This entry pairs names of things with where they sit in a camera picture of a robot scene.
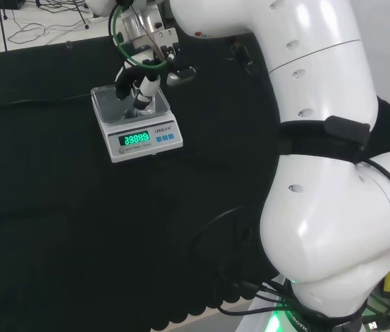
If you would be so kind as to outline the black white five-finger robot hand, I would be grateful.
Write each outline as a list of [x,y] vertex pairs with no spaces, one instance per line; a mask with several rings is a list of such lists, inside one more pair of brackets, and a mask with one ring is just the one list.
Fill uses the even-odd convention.
[[181,49],[178,42],[171,46],[162,46],[166,64],[158,58],[149,46],[130,58],[125,59],[122,68],[115,77],[115,95],[125,101],[131,98],[131,108],[144,111],[154,100],[161,79],[166,85],[176,86],[196,77],[196,69],[182,63]]

